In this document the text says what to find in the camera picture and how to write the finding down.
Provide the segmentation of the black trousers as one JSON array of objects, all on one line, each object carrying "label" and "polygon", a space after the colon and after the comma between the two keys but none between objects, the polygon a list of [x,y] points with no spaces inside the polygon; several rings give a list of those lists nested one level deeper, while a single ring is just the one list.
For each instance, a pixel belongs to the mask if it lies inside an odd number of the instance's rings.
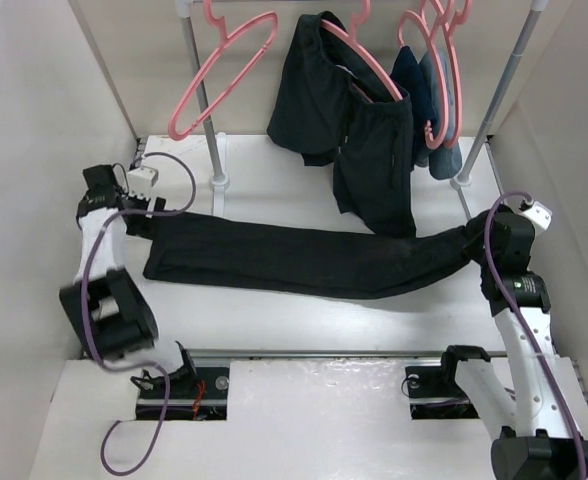
[{"label": "black trousers", "polygon": [[287,228],[183,213],[155,226],[145,278],[338,299],[393,297],[465,268],[463,249],[482,218],[421,237],[411,207],[411,173],[336,170],[339,207],[366,233]]}]

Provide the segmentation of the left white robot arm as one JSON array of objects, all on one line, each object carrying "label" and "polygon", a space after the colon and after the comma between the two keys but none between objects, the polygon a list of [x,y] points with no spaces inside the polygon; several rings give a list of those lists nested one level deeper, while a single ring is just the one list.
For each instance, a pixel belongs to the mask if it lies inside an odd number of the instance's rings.
[{"label": "left white robot arm", "polygon": [[125,266],[128,237],[151,240],[153,215],[165,207],[152,199],[158,172],[139,167],[124,173],[100,164],[83,170],[87,190],[77,206],[81,257],[73,282],[59,290],[62,308],[84,351],[103,361],[132,359],[155,347],[152,310]]}]

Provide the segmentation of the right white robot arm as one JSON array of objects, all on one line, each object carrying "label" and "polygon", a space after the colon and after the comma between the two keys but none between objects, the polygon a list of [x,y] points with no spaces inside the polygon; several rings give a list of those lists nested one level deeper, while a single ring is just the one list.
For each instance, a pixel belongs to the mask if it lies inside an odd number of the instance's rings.
[{"label": "right white robot arm", "polygon": [[439,387],[463,391],[483,421],[498,479],[588,478],[588,439],[556,378],[550,297],[529,268],[534,240],[551,219],[539,202],[524,203],[518,213],[497,208],[476,250],[481,291],[504,342],[512,385],[503,385],[481,347],[450,346],[436,369]]}]

